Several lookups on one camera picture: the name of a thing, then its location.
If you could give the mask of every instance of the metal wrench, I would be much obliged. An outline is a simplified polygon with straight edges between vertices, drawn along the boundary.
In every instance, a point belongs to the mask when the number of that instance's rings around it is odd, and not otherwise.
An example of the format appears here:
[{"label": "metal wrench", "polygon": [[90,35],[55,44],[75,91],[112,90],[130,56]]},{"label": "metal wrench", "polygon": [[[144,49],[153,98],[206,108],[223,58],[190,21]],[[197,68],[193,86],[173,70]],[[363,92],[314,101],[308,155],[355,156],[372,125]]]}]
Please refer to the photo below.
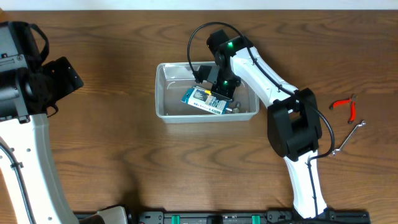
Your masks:
[{"label": "metal wrench", "polygon": [[365,125],[366,125],[365,120],[362,120],[360,124],[357,124],[357,125],[355,126],[355,128],[351,131],[351,133],[348,135],[348,137],[344,140],[344,142],[342,143],[342,145],[341,145],[338,149],[333,150],[333,152],[331,152],[331,153],[335,156],[335,155],[336,155],[336,152],[342,151],[343,148],[344,148],[344,146],[347,144],[348,140],[349,140],[349,139],[353,136],[353,134],[355,133],[355,131],[356,131],[358,128],[363,127],[363,126],[365,126]]}]

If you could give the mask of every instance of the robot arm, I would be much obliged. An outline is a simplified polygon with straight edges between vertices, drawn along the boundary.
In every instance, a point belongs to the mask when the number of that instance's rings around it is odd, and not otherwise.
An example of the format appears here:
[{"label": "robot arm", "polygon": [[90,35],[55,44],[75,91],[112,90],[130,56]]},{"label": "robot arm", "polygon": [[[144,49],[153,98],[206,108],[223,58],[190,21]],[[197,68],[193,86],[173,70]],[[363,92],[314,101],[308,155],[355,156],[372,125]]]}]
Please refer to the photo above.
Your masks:
[{"label": "robot arm", "polygon": [[[45,40],[41,53],[31,29]],[[0,23],[0,168],[18,223],[79,223],[58,177],[47,108],[83,86],[65,57],[42,65],[49,42],[34,24]],[[124,207],[81,223],[127,224]]]},{"label": "robot arm", "polygon": [[[268,66],[265,61],[260,57],[255,47],[251,47],[253,56],[257,59],[262,68],[275,80],[277,80],[285,89],[294,92],[297,90],[296,87],[288,84],[273,69]],[[268,108],[275,101],[283,101],[288,99],[290,95],[279,91],[270,80],[253,64],[252,59],[246,48],[243,48],[236,52],[236,55],[231,57],[231,70],[234,74],[242,78],[259,96],[261,101]],[[298,157],[297,161],[289,159],[284,156],[284,160],[289,170],[290,179],[292,181],[294,191],[294,208],[303,218],[313,218],[315,216],[315,206],[313,199],[313,191],[310,181],[310,175],[308,172],[307,161],[309,157],[316,156],[317,151],[308,151]],[[317,193],[317,206],[320,213],[326,209],[326,203],[323,200],[316,161],[312,162],[312,174],[315,184],[315,191]]]},{"label": "robot arm", "polygon": [[[247,42],[259,66],[273,80],[287,91],[317,105],[315,96],[309,89],[298,91],[296,87],[288,84],[263,61],[252,43],[249,40]],[[210,35],[207,45],[220,67],[218,76],[212,77],[214,72],[209,68],[202,68],[194,73],[197,81],[212,82],[212,91],[231,100],[234,89],[240,85],[241,79],[256,92],[268,109],[270,144],[275,152],[284,158],[289,170],[294,191],[294,207],[303,218],[315,217],[315,203],[307,161],[309,157],[318,154],[318,139],[322,136],[318,115],[305,104],[280,91],[279,87],[275,86],[253,63],[240,37],[229,39],[223,30],[219,30]],[[290,113],[299,113],[299,116],[291,120]],[[320,190],[316,161],[312,161],[311,165],[318,213],[323,213],[326,203]]]}]

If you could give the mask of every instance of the battery pack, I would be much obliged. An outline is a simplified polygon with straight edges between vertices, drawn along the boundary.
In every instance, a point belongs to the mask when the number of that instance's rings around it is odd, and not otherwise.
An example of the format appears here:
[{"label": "battery pack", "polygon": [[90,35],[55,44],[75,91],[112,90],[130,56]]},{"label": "battery pack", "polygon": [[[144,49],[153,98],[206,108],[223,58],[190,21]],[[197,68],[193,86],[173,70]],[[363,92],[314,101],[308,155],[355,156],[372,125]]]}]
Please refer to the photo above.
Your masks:
[{"label": "battery pack", "polygon": [[199,86],[189,88],[182,98],[182,102],[213,114],[225,114],[229,102],[219,100],[210,90]]}]

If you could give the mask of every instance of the pliers handle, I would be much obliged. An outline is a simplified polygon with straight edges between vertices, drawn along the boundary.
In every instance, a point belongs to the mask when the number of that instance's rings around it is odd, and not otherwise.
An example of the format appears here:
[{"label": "pliers handle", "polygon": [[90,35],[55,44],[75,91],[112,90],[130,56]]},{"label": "pliers handle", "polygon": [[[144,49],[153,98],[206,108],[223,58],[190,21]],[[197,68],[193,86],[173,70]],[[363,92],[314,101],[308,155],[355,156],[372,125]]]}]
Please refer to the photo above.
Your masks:
[{"label": "pliers handle", "polygon": [[345,105],[348,103],[351,103],[351,116],[349,117],[348,123],[352,124],[353,121],[355,120],[356,117],[356,110],[355,110],[355,99],[356,99],[356,95],[352,95],[350,98],[345,99],[345,100],[338,100],[334,103],[332,103],[329,107],[329,109],[333,110],[336,106],[340,106],[340,105]]}]

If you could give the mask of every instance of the cable clip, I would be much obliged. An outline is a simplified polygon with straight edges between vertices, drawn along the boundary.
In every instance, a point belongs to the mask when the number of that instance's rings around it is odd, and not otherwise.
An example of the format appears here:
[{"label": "cable clip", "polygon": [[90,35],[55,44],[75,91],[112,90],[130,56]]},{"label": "cable clip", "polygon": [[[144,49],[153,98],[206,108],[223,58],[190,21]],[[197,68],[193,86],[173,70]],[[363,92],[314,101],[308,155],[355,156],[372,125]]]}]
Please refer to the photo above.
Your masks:
[{"label": "cable clip", "polygon": [[253,60],[253,64],[252,64],[252,65],[255,65],[255,64],[257,63],[257,61],[258,61],[258,59],[255,58],[255,59]]},{"label": "cable clip", "polygon": [[24,165],[22,164],[22,162],[18,162],[18,163],[13,163],[13,164],[11,164],[10,165],[11,166],[11,169],[14,169],[14,168],[16,168],[16,167],[20,167],[20,168],[24,168]]},{"label": "cable clip", "polygon": [[283,87],[282,87],[282,84],[277,85],[277,87],[278,87],[278,90],[277,90],[277,91],[278,91],[278,93],[280,93],[280,89],[283,88]]}]

